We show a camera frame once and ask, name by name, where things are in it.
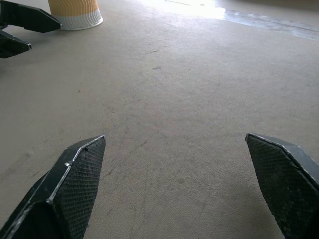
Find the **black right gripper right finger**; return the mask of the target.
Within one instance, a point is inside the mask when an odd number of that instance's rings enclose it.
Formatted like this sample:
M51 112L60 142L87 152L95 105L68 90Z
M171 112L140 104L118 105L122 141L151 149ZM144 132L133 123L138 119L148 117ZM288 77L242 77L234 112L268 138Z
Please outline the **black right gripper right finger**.
M319 166L299 146L247 133L262 195L287 239L319 237Z

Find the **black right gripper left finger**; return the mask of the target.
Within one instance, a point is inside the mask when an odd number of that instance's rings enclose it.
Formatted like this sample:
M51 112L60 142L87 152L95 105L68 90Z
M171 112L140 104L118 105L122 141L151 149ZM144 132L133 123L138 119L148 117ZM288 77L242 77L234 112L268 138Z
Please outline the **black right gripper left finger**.
M0 230L2 239L82 239L97 197L105 136L66 148L26 193Z

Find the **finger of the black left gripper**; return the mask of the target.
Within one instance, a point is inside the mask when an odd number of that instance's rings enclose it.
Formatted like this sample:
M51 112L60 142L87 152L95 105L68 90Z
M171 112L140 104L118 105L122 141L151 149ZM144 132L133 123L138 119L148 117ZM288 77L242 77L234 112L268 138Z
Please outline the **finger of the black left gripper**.
M26 43L3 30L0 31L0 58L9 58L31 49L30 43Z
M40 8L1 0L0 29L10 25L40 33L59 30L62 27L56 18Z

